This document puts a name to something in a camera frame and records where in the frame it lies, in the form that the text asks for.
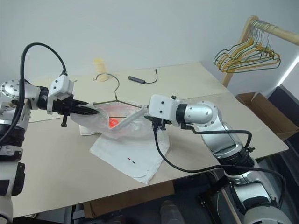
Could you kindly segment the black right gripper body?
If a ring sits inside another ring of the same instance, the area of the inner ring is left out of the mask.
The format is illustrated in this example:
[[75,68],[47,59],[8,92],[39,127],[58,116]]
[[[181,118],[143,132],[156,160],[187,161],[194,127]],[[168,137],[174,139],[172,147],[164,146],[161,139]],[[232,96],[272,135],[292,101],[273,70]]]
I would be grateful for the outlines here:
[[164,130],[166,130],[165,125],[172,124],[168,120],[164,120],[164,119],[156,118],[156,117],[152,117],[152,116],[144,116],[144,118],[152,122],[153,131],[158,131],[158,130],[164,131]]

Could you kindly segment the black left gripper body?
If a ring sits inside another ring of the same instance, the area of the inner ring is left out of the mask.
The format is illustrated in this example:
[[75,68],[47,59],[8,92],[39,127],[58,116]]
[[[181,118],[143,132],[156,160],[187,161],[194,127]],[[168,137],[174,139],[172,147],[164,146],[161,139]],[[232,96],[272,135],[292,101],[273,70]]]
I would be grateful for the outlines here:
[[52,111],[63,116],[61,127],[67,127],[67,118],[71,113],[75,112],[75,107],[79,104],[79,101],[73,99],[73,96],[69,96],[64,100],[53,101]]

